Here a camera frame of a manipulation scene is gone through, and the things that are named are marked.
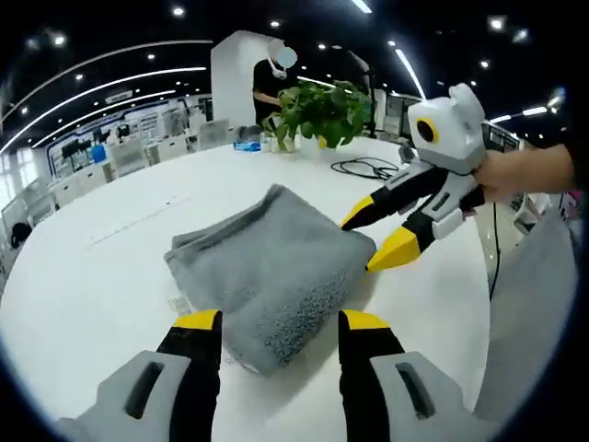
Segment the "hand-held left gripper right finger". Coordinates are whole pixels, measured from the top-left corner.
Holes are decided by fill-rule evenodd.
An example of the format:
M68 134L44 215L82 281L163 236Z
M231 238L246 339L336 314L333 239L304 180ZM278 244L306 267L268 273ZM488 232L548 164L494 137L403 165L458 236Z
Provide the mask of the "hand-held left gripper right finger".
M495 424L463 403L461 388L389 325L339 312L340 393L349 441L491 441Z

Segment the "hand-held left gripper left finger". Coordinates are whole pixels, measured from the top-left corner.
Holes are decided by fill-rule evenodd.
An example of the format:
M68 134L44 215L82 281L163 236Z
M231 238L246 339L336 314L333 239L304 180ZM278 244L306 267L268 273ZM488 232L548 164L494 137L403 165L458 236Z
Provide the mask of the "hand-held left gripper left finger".
M56 422L66 441L210 441L223 313L176 320L157 350L142 351L104 379L95 403Z

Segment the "person's right hand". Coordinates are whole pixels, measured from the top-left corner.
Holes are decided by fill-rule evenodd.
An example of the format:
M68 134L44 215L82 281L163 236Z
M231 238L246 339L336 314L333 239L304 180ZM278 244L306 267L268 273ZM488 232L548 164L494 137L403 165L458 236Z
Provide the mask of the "person's right hand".
M488 150L480 166L474 171L486 203L498 203L509 195L521 192L519 172L520 152L502 153Z

